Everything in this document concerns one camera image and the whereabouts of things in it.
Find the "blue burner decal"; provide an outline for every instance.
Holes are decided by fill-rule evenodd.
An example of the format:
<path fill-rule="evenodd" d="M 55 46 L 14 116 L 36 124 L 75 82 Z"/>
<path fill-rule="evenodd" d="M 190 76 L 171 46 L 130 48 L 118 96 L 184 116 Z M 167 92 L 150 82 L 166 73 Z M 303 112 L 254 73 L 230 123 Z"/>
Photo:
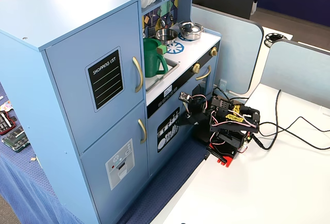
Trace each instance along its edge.
<path fill-rule="evenodd" d="M 184 51 L 185 47 L 181 43 L 174 42 L 170 45 L 167 45 L 167 53 L 169 54 L 178 54 Z"/>
<path fill-rule="evenodd" d="M 193 41 L 193 40 L 187 40 L 187 39 L 185 39 L 183 36 L 182 36 L 182 34 L 179 32 L 179 35 L 177 36 L 179 39 L 181 39 L 182 41 L 187 41 L 187 42 L 191 42 L 191 41 Z"/>

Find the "yellow label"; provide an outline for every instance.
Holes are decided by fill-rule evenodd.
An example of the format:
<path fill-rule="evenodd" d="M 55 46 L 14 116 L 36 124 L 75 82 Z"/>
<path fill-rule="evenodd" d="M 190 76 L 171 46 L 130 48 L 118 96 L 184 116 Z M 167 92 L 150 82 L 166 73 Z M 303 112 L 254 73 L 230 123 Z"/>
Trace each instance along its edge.
<path fill-rule="evenodd" d="M 239 113 L 239 107 L 240 107 L 239 105 L 235 105 L 235 106 L 234 106 L 234 112 Z"/>
<path fill-rule="evenodd" d="M 237 117 L 237 116 L 231 115 L 231 114 L 228 114 L 226 116 L 226 118 L 229 118 L 231 120 L 234 120 L 234 121 L 237 121 L 237 122 L 240 122 L 240 123 L 243 122 L 243 120 L 244 120 L 244 118 L 242 118 L 242 117 Z"/>

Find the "stainless steel pot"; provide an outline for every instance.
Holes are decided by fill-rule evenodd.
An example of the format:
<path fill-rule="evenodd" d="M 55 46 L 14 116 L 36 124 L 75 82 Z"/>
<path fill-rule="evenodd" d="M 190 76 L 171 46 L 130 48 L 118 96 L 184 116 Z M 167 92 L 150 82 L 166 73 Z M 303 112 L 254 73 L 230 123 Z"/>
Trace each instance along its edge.
<path fill-rule="evenodd" d="M 155 38 L 160 40 L 163 45 L 169 45 L 175 42 L 177 32 L 173 29 L 163 28 L 156 32 Z"/>
<path fill-rule="evenodd" d="M 180 22 L 179 28 L 182 37 L 187 40 L 198 40 L 201 38 L 202 32 L 204 32 L 203 26 L 194 22 Z"/>

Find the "cubicle divider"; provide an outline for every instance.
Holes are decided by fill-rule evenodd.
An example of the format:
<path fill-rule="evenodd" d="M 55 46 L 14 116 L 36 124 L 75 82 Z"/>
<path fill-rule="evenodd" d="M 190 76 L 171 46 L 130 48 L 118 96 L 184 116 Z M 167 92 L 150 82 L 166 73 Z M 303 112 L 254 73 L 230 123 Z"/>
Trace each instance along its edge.
<path fill-rule="evenodd" d="M 214 83 L 224 91 L 245 94 L 257 63 L 263 28 L 255 22 L 198 5 L 191 7 L 191 20 L 222 35 Z"/>
<path fill-rule="evenodd" d="M 261 83 L 330 108 L 330 53 L 279 40 L 270 48 Z"/>

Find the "green pitcher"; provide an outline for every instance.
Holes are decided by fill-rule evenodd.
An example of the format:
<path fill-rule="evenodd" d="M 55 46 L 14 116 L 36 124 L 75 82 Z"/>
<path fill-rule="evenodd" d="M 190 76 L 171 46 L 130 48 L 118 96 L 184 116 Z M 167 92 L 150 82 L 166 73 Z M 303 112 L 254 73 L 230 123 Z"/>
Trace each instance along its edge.
<path fill-rule="evenodd" d="M 157 53 L 157 47 L 161 46 L 160 41 L 155 39 L 143 39 L 144 48 L 144 71 L 145 77 L 154 77 L 163 75 L 169 71 L 166 60 L 163 55 Z M 163 71 L 159 70 L 160 63 L 163 66 Z"/>

